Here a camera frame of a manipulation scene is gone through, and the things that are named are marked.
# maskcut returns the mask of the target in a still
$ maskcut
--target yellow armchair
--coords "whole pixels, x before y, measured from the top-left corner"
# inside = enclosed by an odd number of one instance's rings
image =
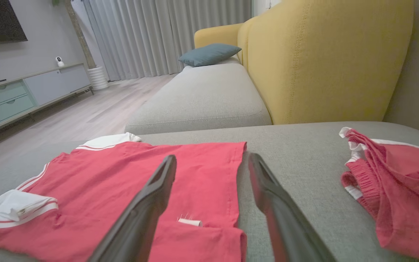
[[[201,48],[213,43],[237,46],[238,30],[242,25],[243,23],[198,30],[193,38],[195,48]]]
[[[195,33],[226,43],[273,124],[382,121],[410,41],[413,0],[288,0],[243,24]]]

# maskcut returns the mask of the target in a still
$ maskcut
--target folded white fabric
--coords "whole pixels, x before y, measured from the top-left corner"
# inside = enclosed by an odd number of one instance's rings
[[[0,196],[0,217],[20,221],[56,198],[9,190]]]
[[[115,145],[124,142],[141,142],[141,138],[129,132],[110,136],[100,136],[99,138],[86,141],[85,144],[81,144],[76,149],[104,149],[107,147],[114,147]]]

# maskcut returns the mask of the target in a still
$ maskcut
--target sofa seat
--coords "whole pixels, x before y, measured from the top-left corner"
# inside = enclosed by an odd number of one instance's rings
[[[371,138],[419,146],[419,131],[383,122],[334,122],[253,126],[219,130],[143,135],[149,144],[192,144],[247,141],[247,151],[260,154],[281,185],[298,204],[338,261],[396,261],[402,257],[382,249],[371,216],[345,191],[340,176],[351,153],[342,127]],[[84,141],[43,146],[15,157],[0,168],[0,195],[39,174],[45,163]],[[272,261],[266,220],[255,205],[247,163],[238,170],[239,227],[248,237],[247,261]],[[0,250],[0,261],[29,258]]]
[[[271,124],[239,63],[186,67],[130,117],[137,135]]]

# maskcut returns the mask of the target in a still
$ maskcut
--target white planter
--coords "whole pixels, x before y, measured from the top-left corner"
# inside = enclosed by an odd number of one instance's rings
[[[102,66],[88,69],[87,71],[94,91],[98,91],[109,87],[108,81],[106,81],[106,78],[104,76]]]

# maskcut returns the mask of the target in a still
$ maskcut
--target light wood flooring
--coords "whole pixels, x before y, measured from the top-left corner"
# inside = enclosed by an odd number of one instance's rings
[[[0,131],[0,164],[45,144],[120,134],[130,114],[175,75],[111,82],[103,91],[79,95]]]

